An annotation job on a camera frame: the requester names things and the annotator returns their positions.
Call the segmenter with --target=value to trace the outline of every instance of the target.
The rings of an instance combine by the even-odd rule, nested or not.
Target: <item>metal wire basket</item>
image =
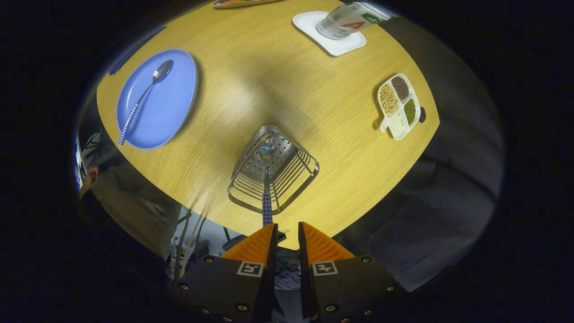
[[[233,203],[262,213],[265,161],[259,146],[272,139],[273,158],[267,167],[270,177],[272,214],[279,214],[317,177],[319,162],[298,142],[274,125],[266,125],[255,134],[235,164],[227,196]]]

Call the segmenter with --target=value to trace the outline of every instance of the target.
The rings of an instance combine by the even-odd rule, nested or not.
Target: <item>spoon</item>
[[[259,154],[261,158],[265,161],[265,180],[263,182],[263,226],[273,222],[273,216],[271,214],[271,194],[270,194],[270,176],[269,176],[269,162],[273,158],[273,152],[275,148],[271,145],[273,142],[272,138],[264,139],[259,146]]]
[[[173,60],[168,59],[167,61],[163,62],[155,72],[153,72],[152,76],[152,83],[148,86],[147,89],[143,92],[142,96],[139,98],[138,102],[134,105],[133,109],[131,110],[130,115],[127,117],[126,123],[123,125],[122,132],[119,134],[118,145],[123,145],[124,141],[126,141],[127,131],[130,129],[131,122],[135,117],[135,112],[138,110],[139,103],[144,98],[144,95],[148,92],[150,88],[154,84],[160,83],[168,76],[169,71],[172,70]]]

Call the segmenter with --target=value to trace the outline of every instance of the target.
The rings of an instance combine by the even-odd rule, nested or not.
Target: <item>human hand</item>
[[[84,196],[84,194],[90,189],[92,184],[98,179],[100,176],[100,169],[98,166],[90,166],[86,171],[86,178],[84,180],[84,184],[80,188],[80,198]]]

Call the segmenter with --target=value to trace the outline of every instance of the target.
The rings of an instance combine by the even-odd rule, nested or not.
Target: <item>table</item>
[[[199,92],[178,134],[143,151],[118,146],[148,180],[178,202],[239,233],[261,228],[261,215],[226,196],[235,162],[263,124],[295,138],[320,164],[317,178],[274,216],[297,249],[297,224],[329,236],[379,202],[430,142],[439,117],[431,91],[409,54],[378,26],[361,32],[367,44],[330,56],[292,23],[308,11],[331,11],[336,0],[279,1],[219,10],[205,5],[169,23],[114,75],[98,84],[98,110],[114,142],[119,93],[131,73],[155,53],[181,48],[197,61]],[[382,133],[377,89],[396,73],[417,91],[426,121],[401,141]]]

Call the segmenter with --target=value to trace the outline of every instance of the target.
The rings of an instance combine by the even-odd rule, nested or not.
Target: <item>blue gingham handle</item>
[[[271,215],[271,195],[263,194],[263,226],[273,223],[273,215]]]
[[[134,108],[131,110],[130,115],[127,117],[126,123],[123,125],[122,132],[119,134],[118,145],[123,145],[126,141],[127,131],[130,129],[131,122],[134,119],[135,112],[138,110],[139,103],[134,105]]]

